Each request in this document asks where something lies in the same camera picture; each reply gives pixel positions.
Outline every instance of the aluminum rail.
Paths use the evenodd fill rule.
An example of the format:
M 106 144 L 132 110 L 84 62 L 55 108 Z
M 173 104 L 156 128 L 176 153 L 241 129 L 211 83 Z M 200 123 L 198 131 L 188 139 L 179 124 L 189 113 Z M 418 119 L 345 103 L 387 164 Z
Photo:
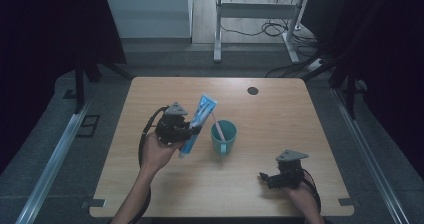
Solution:
M 35 218 L 37 217 L 37 214 L 40 211 L 48 192 L 50 191 L 53 181 L 55 180 L 56 175 L 62 166 L 63 160 L 68 153 L 69 147 L 72 144 L 78 128 L 80 127 L 81 122 L 84 119 L 88 108 L 90 107 L 94 93 L 95 90 L 92 90 L 80 112 L 72 115 L 68 126 L 63 132 L 62 137 L 60 138 L 55 150 L 53 151 L 53 154 L 50 157 L 50 160 L 48 161 L 43 173 L 41 174 L 37 184 L 35 185 L 31 195 L 28 198 L 28 201 L 22 209 L 22 212 L 16 221 L 17 224 L 34 223 Z
M 384 176 L 383 171 L 381 170 L 377 160 L 375 159 L 372 150 L 370 149 L 367 140 L 361 132 L 358 124 L 353 120 L 349 113 L 347 112 L 344 105 L 344 98 L 339 89 L 332 89 L 334 96 L 337 99 L 337 104 L 342 113 L 343 119 L 346 121 L 349 130 L 351 131 L 355 143 L 361 153 L 365 164 L 367 165 L 374 182 L 380 191 L 380 194 L 387 205 L 387 209 L 392 215 L 392 218 L 397 224 L 407 224 L 409 223 L 408 218 L 403 211 L 402 205 L 399 199 L 396 197 L 393 187 L 389 181 Z

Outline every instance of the power strip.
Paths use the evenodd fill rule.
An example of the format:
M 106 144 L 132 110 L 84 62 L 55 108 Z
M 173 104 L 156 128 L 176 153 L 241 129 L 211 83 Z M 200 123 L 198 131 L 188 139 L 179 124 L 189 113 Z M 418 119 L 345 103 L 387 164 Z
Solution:
M 317 69 L 318 67 L 320 67 L 324 63 L 325 63 L 324 60 L 322 60 L 321 58 L 317 58 L 314 62 L 312 62 L 311 65 L 308 66 L 308 70 L 314 71 L 315 69 Z

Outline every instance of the black curtain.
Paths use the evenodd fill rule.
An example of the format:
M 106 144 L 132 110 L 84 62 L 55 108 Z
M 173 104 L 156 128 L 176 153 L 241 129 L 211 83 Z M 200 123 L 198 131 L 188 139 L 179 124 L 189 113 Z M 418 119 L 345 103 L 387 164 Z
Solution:
M 358 52 L 364 99 L 424 178 L 424 14 L 422 0 L 387 0 Z
M 0 0 L 0 8 L 3 171 L 76 60 L 87 69 L 126 61 L 106 0 Z

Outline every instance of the teal cup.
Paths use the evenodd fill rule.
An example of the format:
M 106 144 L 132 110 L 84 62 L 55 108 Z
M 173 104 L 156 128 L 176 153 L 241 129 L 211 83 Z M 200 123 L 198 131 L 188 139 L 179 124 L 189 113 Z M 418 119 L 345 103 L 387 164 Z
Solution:
M 225 141 L 221 139 L 221 136 L 216 127 L 216 123 L 214 123 L 211 128 L 213 150 L 220 156 L 227 156 L 231 152 L 234 141 L 236 140 L 237 127 L 234 125 L 234 123 L 228 120 L 219 120 L 218 123 L 221 127 Z

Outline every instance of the blue toothpaste tube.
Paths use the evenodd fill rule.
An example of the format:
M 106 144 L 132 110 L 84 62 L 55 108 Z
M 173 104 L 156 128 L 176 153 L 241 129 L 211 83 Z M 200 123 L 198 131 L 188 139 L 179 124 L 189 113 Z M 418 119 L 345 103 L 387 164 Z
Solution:
M 218 102 L 216 100 L 203 94 L 200 97 L 199 105 L 197 106 L 197 111 L 190 122 L 189 128 L 200 127 L 201 130 L 203 124 L 205 124 L 206 120 L 208 119 L 208 116 L 212 113 L 217 103 Z M 190 154 L 191 149 L 193 148 L 198 136 L 199 135 L 193 135 L 188 141 L 185 142 L 184 146 L 180 150 L 180 154 L 178 155 L 179 158 L 183 159 L 185 155 Z

